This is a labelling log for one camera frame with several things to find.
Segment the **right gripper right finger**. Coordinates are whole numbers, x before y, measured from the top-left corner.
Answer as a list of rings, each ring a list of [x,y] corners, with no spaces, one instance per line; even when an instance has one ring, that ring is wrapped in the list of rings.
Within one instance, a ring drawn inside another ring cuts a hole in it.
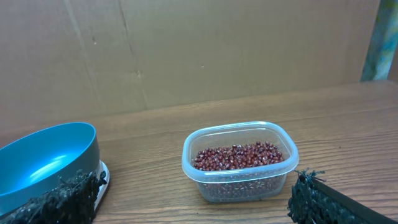
[[[397,224],[324,184],[320,171],[298,171],[287,216],[299,224]]]

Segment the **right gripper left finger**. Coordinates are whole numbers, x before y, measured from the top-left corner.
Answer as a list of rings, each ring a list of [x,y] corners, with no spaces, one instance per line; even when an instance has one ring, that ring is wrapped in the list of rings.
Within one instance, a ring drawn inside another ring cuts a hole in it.
[[[91,224],[96,218],[95,202],[100,187],[107,184],[102,171],[84,173],[81,170],[66,181],[39,197],[30,198],[24,205],[1,219],[1,224]]]

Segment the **teal blue bowl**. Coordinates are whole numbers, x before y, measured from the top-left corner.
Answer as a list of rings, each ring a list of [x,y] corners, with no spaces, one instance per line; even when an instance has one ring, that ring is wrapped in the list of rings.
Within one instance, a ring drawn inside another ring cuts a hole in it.
[[[1,149],[1,215],[54,189],[61,177],[98,168],[100,151],[93,125],[65,123],[42,129]]]

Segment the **red adzuki beans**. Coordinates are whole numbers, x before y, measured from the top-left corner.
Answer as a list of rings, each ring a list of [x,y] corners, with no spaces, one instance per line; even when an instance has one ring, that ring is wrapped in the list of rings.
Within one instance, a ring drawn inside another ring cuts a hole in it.
[[[284,155],[269,141],[252,144],[206,148],[199,151],[193,160],[193,167],[200,171],[231,171],[281,163]],[[251,172],[246,179],[233,182],[225,177],[220,183],[199,183],[201,193],[211,202],[241,202],[262,200],[281,189],[285,175],[260,178],[259,172]]]

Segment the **clear plastic container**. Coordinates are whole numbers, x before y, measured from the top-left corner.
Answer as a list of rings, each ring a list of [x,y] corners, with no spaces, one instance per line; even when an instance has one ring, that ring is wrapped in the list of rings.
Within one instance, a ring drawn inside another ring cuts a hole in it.
[[[185,175],[213,203],[273,197],[298,164],[299,152],[291,137],[265,121],[199,129],[186,138],[182,152]]]

